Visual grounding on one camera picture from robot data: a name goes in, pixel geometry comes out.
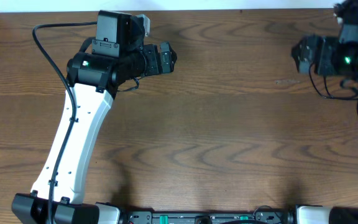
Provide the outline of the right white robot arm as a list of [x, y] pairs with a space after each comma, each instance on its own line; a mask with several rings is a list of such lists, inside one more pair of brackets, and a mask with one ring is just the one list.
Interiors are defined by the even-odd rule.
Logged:
[[[345, 0], [334, 5], [334, 16], [341, 26], [338, 36], [307, 35], [291, 49], [298, 73], [327, 78], [339, 76], [355, 81], [352, 96], [343, 101], [358, 103], [358, 0]], [[282, 223], [329, 224], [358, 223], [358, 208], [297, 205], [281, 218]]]

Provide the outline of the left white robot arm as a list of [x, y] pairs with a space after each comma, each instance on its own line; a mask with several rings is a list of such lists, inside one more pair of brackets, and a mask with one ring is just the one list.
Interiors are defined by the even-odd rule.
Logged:
[[140, 14], [100, 11], [87, 38], [61, 75], [65, 106], [45, 165], [12, 212], [22, 223], [126, 223], [107, 203], [85, 204], [85, 182], [101, 125], [128, 80], [172, 73], [177, 55], [168, 42], [145, 44], [150, 20]]

